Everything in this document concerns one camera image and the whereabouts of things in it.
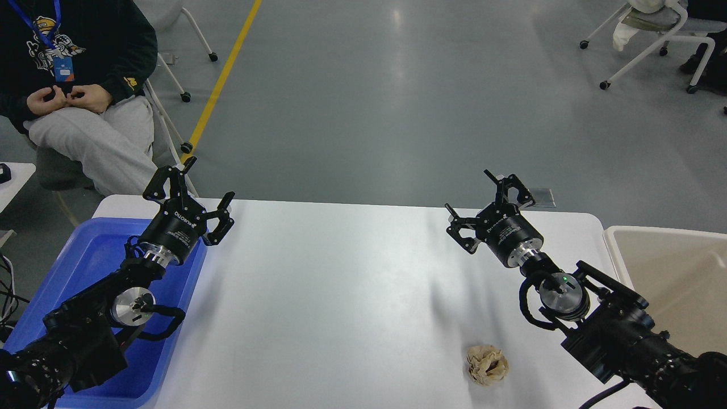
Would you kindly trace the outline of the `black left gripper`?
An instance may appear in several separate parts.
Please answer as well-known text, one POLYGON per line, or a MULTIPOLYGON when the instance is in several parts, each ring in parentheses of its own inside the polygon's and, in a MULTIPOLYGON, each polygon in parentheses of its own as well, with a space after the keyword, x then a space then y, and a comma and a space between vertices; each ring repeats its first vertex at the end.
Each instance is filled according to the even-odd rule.
POLYGON ((158 168, 143 191, 143 199, 154 201, 161 208, 138 238, 138 244, 144 251, 167 249, 174 266, 184 264, 200 236, 205 246, 218 245, 235 223, 228 209, 235 197, 234 191, 227 192, 216 209, 209 212, 190 195, 185 176, 196 161, 195 156, 190 156, 181 170, 176 166, 158 168), (213 219, 218 224, 207 231, 206 222, 213 219))

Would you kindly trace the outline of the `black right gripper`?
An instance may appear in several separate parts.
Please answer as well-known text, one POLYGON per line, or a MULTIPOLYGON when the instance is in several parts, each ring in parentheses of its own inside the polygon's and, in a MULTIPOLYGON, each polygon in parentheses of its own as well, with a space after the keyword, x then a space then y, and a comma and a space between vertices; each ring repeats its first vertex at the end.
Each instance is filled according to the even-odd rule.
POLYGON ((450 214, 446 232, 469 254, 474 254, 480 243, 485 243, 496 258, 507 268, 522 266, 525 259, 542 249, 543 236, 521 214, 519 208, 537 204, 535 197, 516 174, 495 176, 489 170, 484 174, 496 185, 494 202, 475 217, 461 217, 449 203, 450 214), (515 189, 516 201, 509 200, 515 189), (462 236, 460 231, 475 231, 475 236, 462 236))

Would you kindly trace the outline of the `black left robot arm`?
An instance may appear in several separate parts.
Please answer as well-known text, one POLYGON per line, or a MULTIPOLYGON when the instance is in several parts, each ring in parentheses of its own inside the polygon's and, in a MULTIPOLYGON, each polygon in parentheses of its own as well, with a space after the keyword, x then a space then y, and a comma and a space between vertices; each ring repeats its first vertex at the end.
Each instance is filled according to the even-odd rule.
POLYGON ((160 210, 142 235, 127 240, 116 271, 47 313, 44 336, 14 354, 2 350, 3 408, 53 408, 66 387, 96 387, 124 370, 134 341, 163 341, 179 328, 184 310, 158 303, 151 283, 184 264, 199 240, 220 244, 234 225, 232 191, 213 211, 189 193, 185 176, 196 161, 156 170, 143 198, 160 210))

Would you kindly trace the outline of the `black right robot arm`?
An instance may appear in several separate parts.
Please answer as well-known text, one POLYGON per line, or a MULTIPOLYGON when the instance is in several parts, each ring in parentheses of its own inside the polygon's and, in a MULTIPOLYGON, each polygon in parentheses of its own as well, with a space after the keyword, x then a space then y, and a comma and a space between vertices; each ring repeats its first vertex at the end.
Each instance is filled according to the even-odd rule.
POLYGON ((537 328, 562 331, 562 347, 600 382, 620 383, 587 400, 584 408, 639 385, 662 408, 724 408, 725 355, 694 357, 654 332, 649 303, 636 291, 584 261, 566 273, 542 251, 543 236, 520 210, 535 198, 516 174, 486 176, 496 185, 494 201, 475 217, 450 213, 447 233, 470 254, 484 243, 506 268, 524 276, 519 307, 537 328))

